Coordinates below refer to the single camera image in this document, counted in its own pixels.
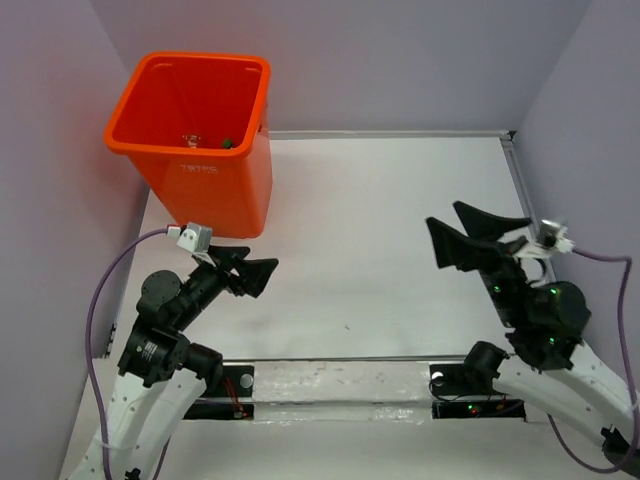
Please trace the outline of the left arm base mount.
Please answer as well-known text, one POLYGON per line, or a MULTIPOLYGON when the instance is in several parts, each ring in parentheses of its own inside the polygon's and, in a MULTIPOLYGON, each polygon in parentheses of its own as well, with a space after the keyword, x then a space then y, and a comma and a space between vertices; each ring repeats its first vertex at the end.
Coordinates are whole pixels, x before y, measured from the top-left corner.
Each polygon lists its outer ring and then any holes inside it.
POLYGON ((220 381, 208 387, 187 410, 184 420, 244 421, 254 418, 254 366, 248 363, 224 365, 220 381))

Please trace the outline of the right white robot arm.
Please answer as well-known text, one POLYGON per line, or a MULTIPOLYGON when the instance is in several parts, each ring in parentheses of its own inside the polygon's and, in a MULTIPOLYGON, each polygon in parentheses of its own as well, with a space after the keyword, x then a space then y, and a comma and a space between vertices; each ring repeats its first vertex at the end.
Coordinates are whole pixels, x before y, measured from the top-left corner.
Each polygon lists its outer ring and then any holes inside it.
POLYGON ((583 338, 591 311, 581 289, 567 281, 532 280, 526 260, 544 266, 558 254, 576 254, 603 263, 622 263, 621 284, 628 284, 633 260, 603 256, 577 248, 559 220, 544 220, 537 234, 511 241, 505 235, 527 228, 528 217, 494 215, 465 202, 454 210, 462 231, 429 217, 436 264, 444 269, 479 274, 510 351, 486 341, 471 348, 460 368, 462 384, 480 394, 514 397, 582 434, 608 461, 580 466, 598 474, 623 472, 639 476, 639 391, 630 369, 616 374, 583 338))

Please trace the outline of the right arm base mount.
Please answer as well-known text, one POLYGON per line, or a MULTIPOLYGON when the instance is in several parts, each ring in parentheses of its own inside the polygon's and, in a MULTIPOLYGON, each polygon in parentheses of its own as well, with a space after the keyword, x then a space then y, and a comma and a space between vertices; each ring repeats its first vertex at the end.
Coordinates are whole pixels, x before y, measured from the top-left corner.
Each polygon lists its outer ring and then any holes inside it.
POLYGON ((434 420, 526 419, 522 400, 470 381, 462 363, 436 363, 429 375, 434 420))

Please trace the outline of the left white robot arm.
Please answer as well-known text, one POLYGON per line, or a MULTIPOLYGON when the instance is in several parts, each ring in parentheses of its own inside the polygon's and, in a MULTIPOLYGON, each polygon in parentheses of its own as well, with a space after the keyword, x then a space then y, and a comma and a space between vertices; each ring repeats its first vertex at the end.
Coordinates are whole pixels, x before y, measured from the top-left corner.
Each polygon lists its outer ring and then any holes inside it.
POLYGON ((186 328, 223 292, 259 297, 279 264, 249 253, 211 246, 185 280, 170 270, 147 276, 112 393, 96 400, 99 426, 72 478, 158 477, 184 415, 223 378, 222 354, 190 341, 186 328))

